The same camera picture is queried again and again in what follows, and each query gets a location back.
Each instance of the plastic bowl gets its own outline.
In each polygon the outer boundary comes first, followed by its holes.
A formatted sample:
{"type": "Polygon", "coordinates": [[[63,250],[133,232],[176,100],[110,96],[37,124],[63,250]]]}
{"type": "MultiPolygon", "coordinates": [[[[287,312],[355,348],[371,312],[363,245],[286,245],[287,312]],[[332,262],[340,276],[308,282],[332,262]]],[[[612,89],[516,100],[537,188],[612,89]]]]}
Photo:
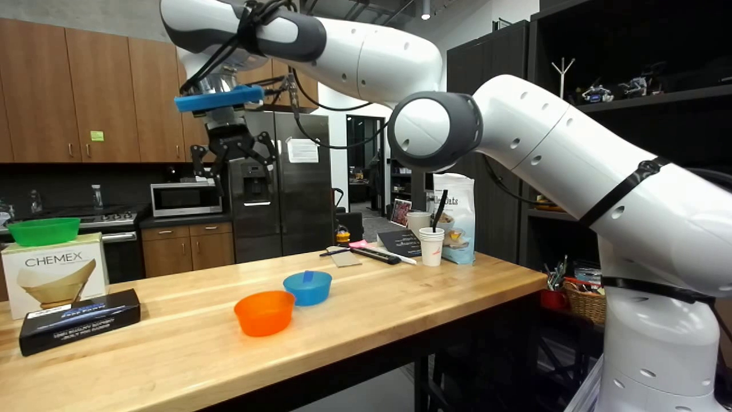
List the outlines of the plastic bowl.
{"type": "Polygon", "coordinates": [[[277,333],[292,319],[295,296],[286,291],[263,291],[236,302],[237,324],[249,335],[277,333]]]}
{"type": "Polygon", "coordinates": [[[7,224],[21,246],[69,242],[77,236],[77,217],[23,220],[7,224]]]}
{"type": "Polygon", "coordinates": [[[283,288],[295,294],[297,307],[312,307],[326,299],[332,275],[318,270],[295,271],[283,279],[283,288]]]}

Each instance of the orange bowl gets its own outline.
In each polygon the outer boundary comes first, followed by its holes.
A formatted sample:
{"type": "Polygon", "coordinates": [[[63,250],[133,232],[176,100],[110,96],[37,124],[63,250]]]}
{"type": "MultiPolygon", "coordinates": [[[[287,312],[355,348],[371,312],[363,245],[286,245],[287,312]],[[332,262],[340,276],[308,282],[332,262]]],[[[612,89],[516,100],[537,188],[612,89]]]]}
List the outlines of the orange bowl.
{"type": "Polygon", "coordinates": [[[249,335],[277,333],[292,319],[295,296],[286,291],[263,291],[236,302],[237,324],[249,335]]]}

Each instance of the wooden countertop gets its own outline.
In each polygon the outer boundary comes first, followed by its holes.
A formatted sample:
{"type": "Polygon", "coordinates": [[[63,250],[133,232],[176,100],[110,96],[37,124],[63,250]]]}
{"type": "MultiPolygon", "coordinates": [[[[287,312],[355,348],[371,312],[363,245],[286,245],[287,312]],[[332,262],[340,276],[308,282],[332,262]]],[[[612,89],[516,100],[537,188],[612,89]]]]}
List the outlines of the wooden countertop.
{"type": "Polygon", "coordinates": [[[114,284],[136,291],[138,322],[32,356],[0,302],[0,406],[199,409],[545,288],[545,275],[484,253],[470,268],[359,258],[295,253],[114,284]],[[244,335],[232,302],[304,268],[333,275],[332,296],[295,309],[273,335],[244,335]]]}

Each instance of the microwave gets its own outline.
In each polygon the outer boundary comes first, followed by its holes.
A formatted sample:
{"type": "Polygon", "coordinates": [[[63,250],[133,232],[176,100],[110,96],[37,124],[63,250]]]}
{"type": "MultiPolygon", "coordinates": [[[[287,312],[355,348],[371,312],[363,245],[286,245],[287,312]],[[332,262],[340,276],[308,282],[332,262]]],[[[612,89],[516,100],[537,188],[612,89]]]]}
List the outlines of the microwave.
{"type": "Polygon", "coordinates": [[[221,213],[214,180],[151,183],[152,217],[221,213]]]}

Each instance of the black box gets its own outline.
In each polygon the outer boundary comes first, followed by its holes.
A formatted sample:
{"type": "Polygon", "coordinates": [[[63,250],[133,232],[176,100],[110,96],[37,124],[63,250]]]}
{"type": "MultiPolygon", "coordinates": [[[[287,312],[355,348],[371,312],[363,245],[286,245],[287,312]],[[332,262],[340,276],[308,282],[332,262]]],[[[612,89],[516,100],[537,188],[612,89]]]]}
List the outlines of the black box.
{"type": "Polygon", "coordinates": [[[135,288],[79,299],[62,309],[32,311],[23,317],[21,353],[33,355],[79,341],[90,333],[119,330],[138,319],[138,299],[135,288]]]}

